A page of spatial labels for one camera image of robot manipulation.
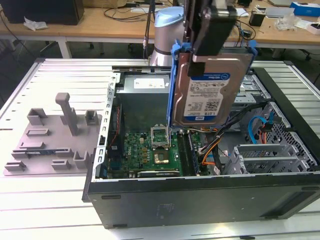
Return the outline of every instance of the blue box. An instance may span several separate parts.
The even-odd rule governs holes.
[[[309,16],[319,17],[320,16],[320,5],[316,3],[308,3],[302,5],[298,2],[292,2],[290,8],[294,8],[294,15],[297,16]]]

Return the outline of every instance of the wooden desk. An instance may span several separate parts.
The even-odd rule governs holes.
[[[253,0],[247,11],[252,11],[256,6],[271,7],[269,3],[261,0]],[[141,13],[117,13],[115,17],[125,18],[136,16]],[[239,19],[245,23],[248,17]],[[316,17],[301,17],[305,20],[316,21]],[[254,27],[256,31],[255,40],[260,48],[286,48],[286,49],[320,49],[320,36],[313,35],[305,29],[278,31],[274,25],[275,19],[265,18],[261,27]],[[63,58],[71,58],[67,42],[99,42],[99,43],[142,43],[146,21],[121,22],[104,16],[101,8],[86,8],[84,16],[76,26],[49,24],[48,29],[32,31],[23,24],[10,24],[6,22],[10,30],[21,40],[57,41]],[[226,46],[234,46],[238,40],[238,29],[234,29],[227,40]],[[155,37],[153,24],[149,31],[150,43]],[[12,39],[12,35],[0,22],[0,39]]]
[[[304,1],[307,3],[320,3],[320,0],[309,0]],[[251,12],[256,5],[260,7],[274,7],[266,1],[261,0],[253,0],[250,4],[249,8],[247,8],[247,12]],[[303,20],[307,20],[310,22],[316,22],[317,17],[306,17],[306,16],[298,16]],[[239,20],[242,22],[249,24],[250,16],[239,17]],[[279,31],[275,26],[276,19],[265,17],[262,25],[260,27],[254,26],[253,28],[256,31],[255,40],[258,43],[259,47],[264,46],[265,48],[300,48],[300,49],[319,49],[320,48],[320,35],[314,35],[308,32],[305,29],[297,28],[296,30],[284,30]],[[248,26],[242,24],[243,29],[250,30]],[[229,41],[237,41],[238,40],[238,29],[235,28],[232,31],[231,36],[229,37]]]

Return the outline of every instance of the slotted metal tabletop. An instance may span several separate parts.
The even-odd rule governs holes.
[[[100,111],[111,81],[111,66],[117,65],[147,63],[129,59],[47,59],[35,63],[0,110],[0,166],[10,159],[11,150],[28,124],[26,116],[30,108],[44,108],[47,114],[59,115],[54,96],[64,91],[70,93],[70,105],[77,113],[86,109]],[[319,136],[319,108],[314,107],[319,106],[319,93],[311,83],[283,62],[256,61],[253,66],[266,68]],[[257,240],[320,239],[320,200],[286,220],[106,230],[92,204],[81,201],[84,175],[6,177],[2,171],[0,174],[2,240],[238,240],[239,236],[253,236]]]

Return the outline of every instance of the laptop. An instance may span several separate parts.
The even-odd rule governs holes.
[[[290,7],[292,0],[268,0],[268,2],[276,7]]]

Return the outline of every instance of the green motherboard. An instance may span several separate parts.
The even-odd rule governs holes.
[[[127,132],[124,138],[123,157],[121,161],[109,162],[109,173],[112,178],[125,178],[129,174],[141,171],[176,171],[177,176],[194,176],[193,165],[190,162],[190,143],[195,151],[201,147],[200,136],[195,133],[171,132],[168,147],[152,146],[150,132]],[[154,143],[167,140],[165,132],[157,133],[153,137]]]

